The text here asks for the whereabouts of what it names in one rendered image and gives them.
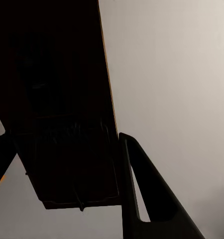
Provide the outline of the mousetrap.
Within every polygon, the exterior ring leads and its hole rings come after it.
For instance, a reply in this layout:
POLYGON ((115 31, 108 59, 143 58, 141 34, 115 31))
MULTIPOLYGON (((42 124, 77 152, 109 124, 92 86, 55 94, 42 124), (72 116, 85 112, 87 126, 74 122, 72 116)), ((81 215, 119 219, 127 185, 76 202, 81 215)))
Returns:
POLYGON ((0 120, 46 210, 121 206, 98 0, 0 0, 0 120))

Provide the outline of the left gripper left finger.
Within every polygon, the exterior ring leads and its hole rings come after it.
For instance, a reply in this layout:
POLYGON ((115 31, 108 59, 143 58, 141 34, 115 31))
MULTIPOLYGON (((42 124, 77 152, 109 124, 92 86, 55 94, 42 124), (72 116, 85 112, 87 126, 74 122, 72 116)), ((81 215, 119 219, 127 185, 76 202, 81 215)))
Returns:
POLYGON ((14 148, 13 143, 9 143, 6 138, 0 136, 0 181, 4 177, 5 172, 11 165, 11 162, 15 158, 17 151, 14 148))

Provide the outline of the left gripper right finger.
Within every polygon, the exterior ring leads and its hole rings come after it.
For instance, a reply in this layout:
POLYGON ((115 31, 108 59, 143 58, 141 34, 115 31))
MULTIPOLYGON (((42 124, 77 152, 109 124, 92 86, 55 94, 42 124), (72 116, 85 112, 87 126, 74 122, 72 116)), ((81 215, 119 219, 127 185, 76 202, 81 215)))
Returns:
POLYGON ((119 133, 123 239, 205 239, 138 141, 119 133), (140 219, 133 168, 150 222, 140 219))

